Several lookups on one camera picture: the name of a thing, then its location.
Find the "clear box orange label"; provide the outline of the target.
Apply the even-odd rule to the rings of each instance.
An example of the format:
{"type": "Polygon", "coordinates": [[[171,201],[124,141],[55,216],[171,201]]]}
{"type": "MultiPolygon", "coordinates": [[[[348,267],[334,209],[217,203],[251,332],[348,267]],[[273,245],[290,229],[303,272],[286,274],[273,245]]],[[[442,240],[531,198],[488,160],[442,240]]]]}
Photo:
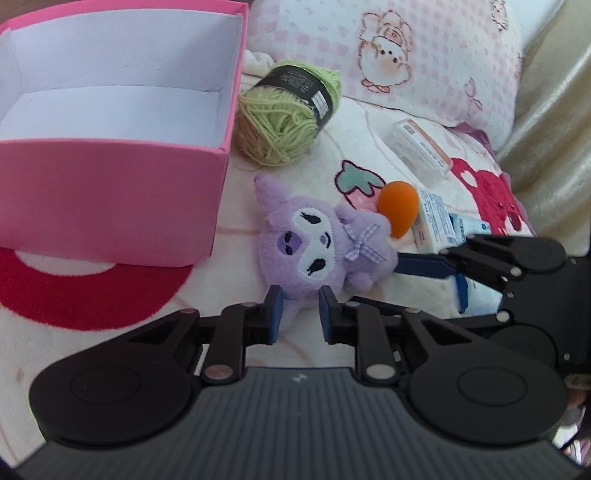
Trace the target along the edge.
{"type": "Polygon", "coordinates": [[[438,184],[452,168],[452,160],[443,148],[410,118],[394,123],[384,143],[426,187],[438,184]]]}

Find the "green yarn ball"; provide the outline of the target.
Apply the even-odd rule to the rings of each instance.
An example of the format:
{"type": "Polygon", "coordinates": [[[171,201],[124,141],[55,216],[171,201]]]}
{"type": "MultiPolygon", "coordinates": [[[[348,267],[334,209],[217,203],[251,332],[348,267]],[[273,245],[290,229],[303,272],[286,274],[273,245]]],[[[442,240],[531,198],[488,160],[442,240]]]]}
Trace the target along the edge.
{"type": "Polygon", "coordinates": [[[235,145],[266,167],[293,164],[310,149],[342,100],[341,73],[287,60],[238,95],[235,145]]]}

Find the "orange makeup sponge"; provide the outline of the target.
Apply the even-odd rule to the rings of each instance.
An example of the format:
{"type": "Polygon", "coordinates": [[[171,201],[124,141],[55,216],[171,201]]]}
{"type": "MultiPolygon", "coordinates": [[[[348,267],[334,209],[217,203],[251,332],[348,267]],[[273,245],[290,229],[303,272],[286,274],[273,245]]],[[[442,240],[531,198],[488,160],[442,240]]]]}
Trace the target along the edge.
{"type": "Polygon", "coordinates": [[[400,239],[411,229],[419,214],[418,192],[404,181],[388,183],[379,193],[377,208],[389,220],[391,236],[400,239]]]}

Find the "white blue medicine box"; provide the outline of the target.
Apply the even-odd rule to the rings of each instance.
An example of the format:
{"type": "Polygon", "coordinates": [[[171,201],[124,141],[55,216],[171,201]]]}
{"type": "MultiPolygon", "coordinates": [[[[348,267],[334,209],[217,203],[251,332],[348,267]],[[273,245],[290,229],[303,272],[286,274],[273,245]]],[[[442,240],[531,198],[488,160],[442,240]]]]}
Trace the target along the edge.
{"type": "Polygon", "coordinates": [[[443,198],[426,190],[419,190],[419,213],[412,226],[414,240],[420,254],[438,254],[459,242],[443,198]]]}

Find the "pink checkered pillow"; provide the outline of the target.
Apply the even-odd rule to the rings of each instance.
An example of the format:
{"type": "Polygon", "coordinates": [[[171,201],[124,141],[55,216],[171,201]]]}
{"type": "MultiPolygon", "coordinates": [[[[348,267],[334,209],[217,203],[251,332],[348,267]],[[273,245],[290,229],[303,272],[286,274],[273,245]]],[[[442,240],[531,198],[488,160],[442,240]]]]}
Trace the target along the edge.
{"type": "Polygon", "coordinates": [[[247,48],[338,70],[346,97],[467,124],[494,148],[513,128],[522,39],[505,1],[256,1],[247,48]]]}

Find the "beige padded headboard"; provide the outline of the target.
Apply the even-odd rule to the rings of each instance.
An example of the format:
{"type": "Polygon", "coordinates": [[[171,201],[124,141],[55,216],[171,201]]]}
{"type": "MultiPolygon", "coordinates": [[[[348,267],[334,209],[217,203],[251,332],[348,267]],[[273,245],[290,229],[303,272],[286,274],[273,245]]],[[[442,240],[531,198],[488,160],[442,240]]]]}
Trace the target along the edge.
{"type": "Polygon", "coordinates": [[[538,235],[590,245],[590,4],[565,1],[528,46],[512,136],[497,155],[538,235]]]}

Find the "purple plush toy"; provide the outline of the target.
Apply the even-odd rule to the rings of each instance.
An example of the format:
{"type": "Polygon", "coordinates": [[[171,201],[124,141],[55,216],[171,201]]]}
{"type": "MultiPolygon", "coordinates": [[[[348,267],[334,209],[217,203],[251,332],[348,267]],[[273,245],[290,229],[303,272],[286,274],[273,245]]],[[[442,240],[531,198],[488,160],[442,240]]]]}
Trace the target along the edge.
{"type": "Polygon", "coordinates": [[[263,210],[260,272],[266,284],[283,289],[280,330],[290,329],[301,310],[315,306],[322,286],[335,294],[365,293],[394,272],[398,253],[385,216],[291,195],[266,174],[256,175],[253,184],[263,210]]]}

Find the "pink storage box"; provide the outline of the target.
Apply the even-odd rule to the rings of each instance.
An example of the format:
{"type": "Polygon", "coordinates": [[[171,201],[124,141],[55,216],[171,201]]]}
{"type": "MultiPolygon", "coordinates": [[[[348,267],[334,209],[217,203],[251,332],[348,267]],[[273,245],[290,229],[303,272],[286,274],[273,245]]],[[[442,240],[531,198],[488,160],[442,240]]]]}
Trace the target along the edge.
{"type": "Polygon", "coordinates": [[[249,7],[75,1],[1,27],[1,244],[182,267],[209,255],[249,7]]]}

